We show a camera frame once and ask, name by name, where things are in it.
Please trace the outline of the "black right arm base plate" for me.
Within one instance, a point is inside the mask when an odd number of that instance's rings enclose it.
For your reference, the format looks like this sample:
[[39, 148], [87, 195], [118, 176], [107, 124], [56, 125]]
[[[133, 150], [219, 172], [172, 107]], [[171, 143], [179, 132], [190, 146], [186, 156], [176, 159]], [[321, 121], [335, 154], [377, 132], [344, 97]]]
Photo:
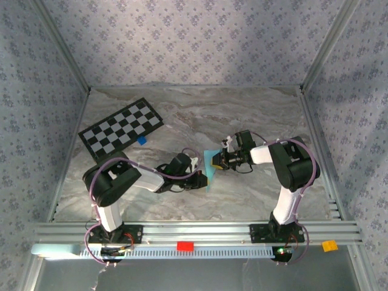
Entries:
[[294, 222], [288, 225], [276, 225], [270, 221], [266, 224], [250, 224], [249, 234], [252, 243], [303, 243], [303, 228]]

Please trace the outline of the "grey metal panel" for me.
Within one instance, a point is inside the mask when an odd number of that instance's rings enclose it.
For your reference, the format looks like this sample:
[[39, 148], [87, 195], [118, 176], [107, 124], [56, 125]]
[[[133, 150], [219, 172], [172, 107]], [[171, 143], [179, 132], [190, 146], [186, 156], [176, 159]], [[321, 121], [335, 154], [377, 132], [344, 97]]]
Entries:
[[344, 261], [277, 266], [269, 259], [138, 260], [103, 268], [48, 261], [34, 291], [360, 291]]

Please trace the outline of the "black circuit board with light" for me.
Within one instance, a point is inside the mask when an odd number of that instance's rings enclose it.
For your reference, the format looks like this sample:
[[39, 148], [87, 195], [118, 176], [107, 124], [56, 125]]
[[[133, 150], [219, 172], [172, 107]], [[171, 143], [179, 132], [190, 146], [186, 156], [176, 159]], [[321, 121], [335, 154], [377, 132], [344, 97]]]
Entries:
[[292, 246], [272, 247], [274, 257], [272, 261], [276, 263], [288, 263], [292, 259], [295, 248]]

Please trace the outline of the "light blue paper sheet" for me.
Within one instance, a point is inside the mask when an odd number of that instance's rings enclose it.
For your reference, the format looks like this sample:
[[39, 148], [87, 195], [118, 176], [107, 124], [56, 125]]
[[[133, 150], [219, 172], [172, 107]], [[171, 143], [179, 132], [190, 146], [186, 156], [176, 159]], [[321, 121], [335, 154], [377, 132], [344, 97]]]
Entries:
[[221, 153], [221, 150], [205, 150], [204, 151], [203, 164], [204, 164], [204, 169], [205, 169], [205, 175], [208, 179], [206, 192], [209, 192], [209, 190], [210, 190], [210, 185], [211, 185], [213, 176], [215, 174], [215, 171], [222, 170], [222, 167], [212, 165], [213, 157], [219, 153]]

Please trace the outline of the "black and white chessboard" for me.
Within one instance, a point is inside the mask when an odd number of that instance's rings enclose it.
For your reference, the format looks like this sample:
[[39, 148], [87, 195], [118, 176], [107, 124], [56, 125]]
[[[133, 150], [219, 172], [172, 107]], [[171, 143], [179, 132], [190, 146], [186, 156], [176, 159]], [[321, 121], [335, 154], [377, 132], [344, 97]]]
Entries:
[[164, 125], [162, 117], [145, 98], [129, 104], [78, 133], [98, 162], [134, 144]]

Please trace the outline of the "aluminium mounting rail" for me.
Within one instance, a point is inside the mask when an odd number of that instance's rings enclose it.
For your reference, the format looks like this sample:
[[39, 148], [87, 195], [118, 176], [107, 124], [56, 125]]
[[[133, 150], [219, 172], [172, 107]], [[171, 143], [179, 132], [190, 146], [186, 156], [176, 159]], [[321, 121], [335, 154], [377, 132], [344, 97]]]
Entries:
[[[248, 245], [249, 225], [252, 221], [146, 221], [127, 222], [143, 226], [143, 246], [173, 246], [178, 241], [194, 242], [198, 246], [225, 244]], [[339, 245], [361, 244], [360, 228], [354, 221], [302, 221], [309, 233], [310, 243], [320, 245], [334, 240]], [[83, 222], [38, 223], [35, 226], [34, 241], [39, 243], [82, 243], [86, 233]]]

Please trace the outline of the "aluminium frame bar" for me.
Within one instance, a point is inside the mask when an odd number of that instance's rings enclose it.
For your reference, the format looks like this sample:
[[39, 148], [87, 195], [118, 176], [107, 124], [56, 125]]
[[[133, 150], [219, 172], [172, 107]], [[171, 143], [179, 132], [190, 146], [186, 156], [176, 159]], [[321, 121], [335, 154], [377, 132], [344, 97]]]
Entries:
[[82, 117], [83, 117], [83, 114], [84, 114], [84, 111], [85, 111], [85, 108], [87, 105], [88, 98], [90, 96], [90, 91], [91, 91], [91, 88], [89, 87], [86, 91], [85, 98], [81, 104], [81, 107], [80, 107], [80, 110], [78, 113], [78, 117], [76, 119], [75, 128], [72, 131], [72, 138], [70, 141], [70, 145], [66, 151], [64, 165], [62, 167], [62, 170], [61, 170], [61, 173], [59, 176], [59, 181], [58, 181], [57, 186], [55, 188], [54, 197], [53, 197], [52, 203], [50, 205], [50, 209], [48, 211], [47, 218], [45, 220], [46, 222], [53, 222], [53, 220], [55, 218], [56, 208], [58, 206], [58, 201], [59, 201], [59, 198], [60, 198], [61, 193], [62, 193], [65, 177], [66, 177], [67, 171], [69, 169], [70, 161], [72, 159], [72, 153], [73, 153], [73, 150], [75, 148], [76, 139], [78, 136], [78, 130], [80, 128]]
[[300, 85], [302, 94], [306, 94], [310, 90], [316, 78], [321, 73], [325, 62], [330, 56], [334, 46], [338, 42], [360, 2], [361, 0], [344, 0], [338, 14], [330, 26], [329, 31], [319, 47], [318, 53], [313, 60], [312, 65], [307, 71], [304, 81]]
[[76, 79], [76, 82], [86, 94], [90, 92], [90, 86], [88, 85], [85, 77], [83, 76], [81, 69], [79, 68], [75, 58], [73, 57], [69, 46], [66, 44], [64, 37], [59, 31], [55, 20], [51, 16], [49, 10], [45, 6], [43, 0], [28, 0], [39, 17], [42, 25], [46, 29], [50, 39], [53, 41], [58, 52], [61, 54], [64, 62], [70, 69], [72, 75]]
[[342, 204], [340, 194], [336, 186], [334, 168], [332, 162], [326, 155], [328, 146], [325, 139], [320, 135], [320, 123], [314, 117], [313, 111], [308, 103], [308, 99], [303, 89], [299, 90], [299, 98], [307, 127], [310, 132], [313, 149], [321, 169], [321, 179], [323, 180], [326, 196], [330, 206], [329, 217], [332, 220], [347, 221], [349, 218], [347, 217], [346, 210]]
[[151, 82], [146, 84], [137, 84], [137, 85], [99, 85], [99, 86], [91, 86], [91, 89], [95, 90], [130, 90], [130, 89], [161, 89], [161, 88], [297, 88], [299, 89], [301, 87], [301, 84], [286, 84], [286, 85], [279, 85], [279, 84], [270, 84], [270, 85], [216, 85], [216, 84], [171, 84], [171, 83], [157, 83], [157, 82]]

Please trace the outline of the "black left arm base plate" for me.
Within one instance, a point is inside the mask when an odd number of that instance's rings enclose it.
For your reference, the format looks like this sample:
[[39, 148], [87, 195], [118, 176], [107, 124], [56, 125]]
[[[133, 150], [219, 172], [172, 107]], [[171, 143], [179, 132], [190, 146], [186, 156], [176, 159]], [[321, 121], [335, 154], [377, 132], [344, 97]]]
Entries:
[[103, 226], [95, 227], [87, 241], [92, 244], [141, 244], [143, 225], [122, 224], [111, 232]]

